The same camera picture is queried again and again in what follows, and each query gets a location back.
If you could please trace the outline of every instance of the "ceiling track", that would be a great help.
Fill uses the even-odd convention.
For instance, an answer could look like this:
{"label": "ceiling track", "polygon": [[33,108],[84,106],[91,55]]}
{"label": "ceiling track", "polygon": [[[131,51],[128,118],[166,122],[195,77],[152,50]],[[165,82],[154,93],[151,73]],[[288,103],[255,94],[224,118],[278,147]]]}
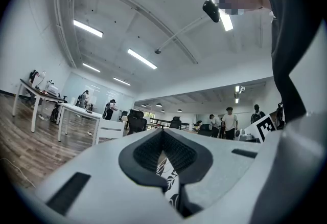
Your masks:
{"label": "ceiling track", "polygon": [[[119,0],[119,1],[125,3],[127,6],[129,6],[131,8],[133,8],[140,15],[146,17],[149,21],[151,21],[153,24],[155,24],[161,31],[163,31],[168,36],[168,38],[174,36],[174,32],[172,32],[164,23],[162,23],[158,18],[156,18],[151,13],[151,11],[146,10],[143,6],[139,5],[138,3],[134,2],[133,0]],[[193,64],[199,63],[178,37],[174,37],[174,39],[172,39],[172,41],[174,41],[176,43],[176,45],[182,50],[184,55]]]}

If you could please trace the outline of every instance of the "white ceiling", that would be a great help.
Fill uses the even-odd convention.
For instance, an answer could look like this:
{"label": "white ceiling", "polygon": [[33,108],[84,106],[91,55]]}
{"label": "white ceiling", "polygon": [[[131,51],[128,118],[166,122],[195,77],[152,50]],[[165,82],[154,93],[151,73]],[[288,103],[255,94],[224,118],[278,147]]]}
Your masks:
{"label": "white ceiling", "polygon": [[[245,87],[245,91],[239,94],[240,105],[243,105],[245,103],[252,105],[252,102],[255,100],[258,93],[266,85],[266,80],[249,81],[239,85]],[[146,109],[148,110],[160,111],[161,109],[164,109],[168,112],[176,112],[179,108],[183,106],[187,107],[187,110],[183,109],[183,112],[186,111],[196,113],[196,110],[192,110],[192,108],[197,107],[197,105],[194,105],[196,103],[213,104],[221,102],[222,105],[226,105],[227,103],[233,104],[235,101],[234,92],[235,85],[230,85],[226,87],[207,89],[199,92],[190,92],[187,94],[166,96],[146,101],[136,101],[135,106],[141,107],[142,104],[146,104]],[[162,107],[157,107],[157,103],[161,103]]]}
{"label": "white ceiling", "polygon": [[[234,29],[226,32],[221,22],[205,16],[205,0],[75,0],[75,19],[101,30],[103,38],[76,28],[82,61],[142,88],[178,80],[181,67],[217,58],[220,53],[255,55],[270,51],[271,16],[267,11],[231,16]],[[198,19],[190,29],[167,44],[161,54],[154,50],[169,37]],[[131,48],[158,66],[156,70],[127,54]],[[208,93],[215,99],[214,93]],[[181,101],[204,96],[180,96]]]}

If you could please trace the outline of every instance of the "black office chair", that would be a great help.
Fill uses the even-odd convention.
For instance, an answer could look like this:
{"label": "black office chair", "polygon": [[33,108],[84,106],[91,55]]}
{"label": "black office chair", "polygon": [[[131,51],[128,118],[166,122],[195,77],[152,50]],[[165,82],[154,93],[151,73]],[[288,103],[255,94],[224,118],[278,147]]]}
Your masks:
{"label": "black office chair", "polygon": [[119,120],[121,121],[122,120],[122,116],[127,116],[127,111],[123,111],[121,116],[119,117]]}
{"label": "black office chair", "polygon": [[141,118],[141,114],[137,114],[138,117],[134,117],[133,115],[127,116],[127,122],[129,124],[129,131],[127,135],[131,135],[134,132],[141,132],[146,130],[147,128],[147,120]]}
{"label": "black office chair", "polygon": [[182,122],[179,120],[180,117],[173,117],[173,120],[170,122],[170,128],[181,129]]}
{"label": "black office chair", "polygon": [[198,132],[199,135],[210,137],[212,134],[212,130],[210,130],[209,124],[202,124],[200,130]]}

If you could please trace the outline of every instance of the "white desk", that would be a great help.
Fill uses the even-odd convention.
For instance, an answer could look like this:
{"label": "white desk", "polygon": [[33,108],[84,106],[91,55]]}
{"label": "white desk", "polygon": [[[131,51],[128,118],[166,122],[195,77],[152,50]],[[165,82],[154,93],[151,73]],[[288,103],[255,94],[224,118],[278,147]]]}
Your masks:
{"label": "white desk", "polygon": [[58,141],[61,141],[61,127],[62,127],[63,115],[64,115],[65,110],[66,110],[66,111],[70,111],[70,112],[68,112],[68,117],[67,117],[67,124],[66,124],[66,130],[65,130],[66,135],[68,133],[69,116],[70,116],[71,112],[76,113],[76,114],[81,115],[81,116],[84,116],[84,117],[87,117],[87,118],[90,118],[90,119],[95,119],[96,120],[96,127],[94,129],[93,140],[92,140],[92,146],[93,146],[96,143],[97,132],[98,132],[98,128],[99,128],[99,121],[102,118],[102,115],[99,114],[99,113],[95,113],[95,112],[87,113],[85,109],[83,109],[81,107],[71,105],[69,103],[61,103],[60,105],[61,105],[61,107],[60,107],[61,112],[58,115],[59,120],[60,120],[59,131],[58,131]]}
{"label": "white desk", "polygon": [[24,86],[26,89],[28,89],[30,92],[32,92],[35,95],[35,104],[34,104],[34,109],[33,109],[32,125],[31,125],[31,132],[34,132],[37,108],[39,106],[40,99],[58,101],[58,102],[60,102],[60,101],[63,102],[64,100],[61,98],[57,98],[56,96],[46,95],[40,91],[37,91],[35,88],[31,87],[28,83],[26,83],[25,81],[20,79],[20,85],[19,85],[18,92],[15,97],[14,106],[12,108],[12,116],[16,116],[17,101],[18,101],[20,90],[21,90],[22,86]]}

